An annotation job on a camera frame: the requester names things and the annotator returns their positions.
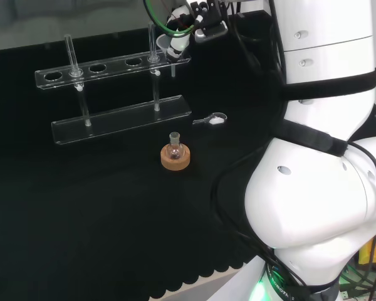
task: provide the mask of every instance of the black strap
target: black strap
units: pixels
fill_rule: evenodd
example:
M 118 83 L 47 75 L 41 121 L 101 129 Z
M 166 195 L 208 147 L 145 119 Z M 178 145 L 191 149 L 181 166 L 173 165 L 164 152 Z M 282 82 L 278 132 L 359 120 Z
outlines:
M 375 87 L 376 69 L 373 72 L 355 75 L 354 77 L 284 85 L 281 97 L 285 101 L 336 97 L 366 92 Z
M 348 146 L 347 141 L 285 119 L 277 124 L 273 130 L 273 135 L 278 139 L 336 157 L 342 157 Z

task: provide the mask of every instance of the black tablecloth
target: black tablecloth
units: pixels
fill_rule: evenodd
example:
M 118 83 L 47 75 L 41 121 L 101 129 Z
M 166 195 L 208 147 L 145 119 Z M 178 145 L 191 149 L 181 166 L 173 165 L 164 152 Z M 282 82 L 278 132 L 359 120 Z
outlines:
M 267 36 L 268 18 L 256 19 Z M 146 35 L 75 40 L 77 57 L 147 51 Z M 268 44 L 256 46 L 265 70 Z M 175 80 L 163 71 L 160 83 L 161 97 L 185 96 L 190 117 L 58 146 L 51 122 L 80 115 L 75 91 L 39 90 L 34 71 L 67 65 L 64 44 L 0 51 L 0 301 L 147 300 L 252 259 L 215 226 L 210 186 L 223 167 L 264 142 L 278 100 L 267 76 L 247 70 L 232 38 L 197 45 L 191 56 Z M 86 92 L 91 113 L 152 99 L 147 73 L 89 82 Z M 227 114 L 228 123 L 191 125 L 212 112 Z M 192 153 L 182 172 L 160 164 L 172 131 Z M 221 203 L 237 221 L 255 165 L 256 158 L 221 185 Z

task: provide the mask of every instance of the small glass flask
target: small glass flask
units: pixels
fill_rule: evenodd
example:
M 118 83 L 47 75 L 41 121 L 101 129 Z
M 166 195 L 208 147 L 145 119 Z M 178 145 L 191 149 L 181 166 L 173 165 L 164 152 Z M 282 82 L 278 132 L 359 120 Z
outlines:
M 170 144 L 165 150 L 165 154 L 168 158 L 177 160 L 184 156 L 185 150 L 182 144 L 180 143 L 180 134 L 173 132 L 170 134 Z

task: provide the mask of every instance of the clear test tube rack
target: clear test tube rack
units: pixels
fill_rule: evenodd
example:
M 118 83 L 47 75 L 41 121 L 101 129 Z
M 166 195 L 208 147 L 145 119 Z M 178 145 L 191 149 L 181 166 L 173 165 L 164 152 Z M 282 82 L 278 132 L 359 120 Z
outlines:
M 159 97 L 160 70 L 170 66 L 174 77 L 175 66 L 186 64 L 191 58 L 185 55 L 177 63 L 170 63 L 163 51 L 156 49 L 155 27 L 152 22 L 149 23 L 149 52 L 78 64 L 72 38 L 68 34 L 65 36 L 65 43 L 70 59 L 69 66 L 35 71 L 38 88 L 45 90 L 74 85 L 78 95 L 82 116 L 51 123 L 56 144 L 91 139 L 191 114 L 191 109 L 182 95 L 163 99 Z M 151 102 L 89 114 L 84 82 L 147 70 L 152 77 L 154 99 Z

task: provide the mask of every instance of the rack hole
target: rack hole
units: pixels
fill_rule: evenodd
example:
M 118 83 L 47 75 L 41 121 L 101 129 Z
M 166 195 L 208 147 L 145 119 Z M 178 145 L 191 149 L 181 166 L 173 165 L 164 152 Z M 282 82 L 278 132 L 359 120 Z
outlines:
M 138 66 L 142 63 L 142 60 L 140 58 L 130 58 L 129 60 L 125 61 L 125 64 L 128 66 Z
M 44 79 L 48 82 L 53 82 L 55 80 L 59 80 L 61 77 L 63 77 L 63 74 L 60 71 L 54 71 L 46 74 Z
M 107 67 L 104 64 L 96 64 L 96 65 L 92 65 L 91 67 L 89 67 L 89 71 L 93 73 L 100 73 L 100 72 L 105 71 L 106 68 Z
M 285 166 L 279 166 L 277 167 L 277 170 L 282 174 L 285 174 L 286 176 L 289 176 L 291 174 L 291 169 Z
M 374 181 L 374 180 L 375 180 L 375 175 L 372 174 L 371 171 L 368 171 L 368 178 L 369 178 L 371 181 Z

